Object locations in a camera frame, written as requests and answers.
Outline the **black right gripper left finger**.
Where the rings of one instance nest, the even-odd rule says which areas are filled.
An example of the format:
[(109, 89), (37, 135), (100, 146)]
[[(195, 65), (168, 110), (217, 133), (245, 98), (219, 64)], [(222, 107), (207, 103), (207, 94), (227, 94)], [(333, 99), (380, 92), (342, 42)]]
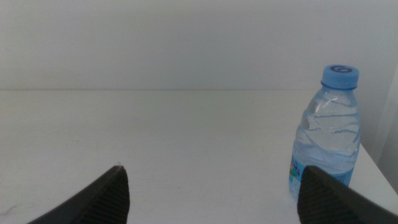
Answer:
[(29, 224), (126, 224), (130, 207), (127, 172), (114, 166), (76, 195)]

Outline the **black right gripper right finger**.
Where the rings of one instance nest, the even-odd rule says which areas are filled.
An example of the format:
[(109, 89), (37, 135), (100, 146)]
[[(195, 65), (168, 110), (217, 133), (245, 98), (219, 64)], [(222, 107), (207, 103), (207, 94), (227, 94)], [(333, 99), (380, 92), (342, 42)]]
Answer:
[(304, 224), (397, 224), (397, 215), (368, 200), (317, 166), (302, 174), (297, 213)]

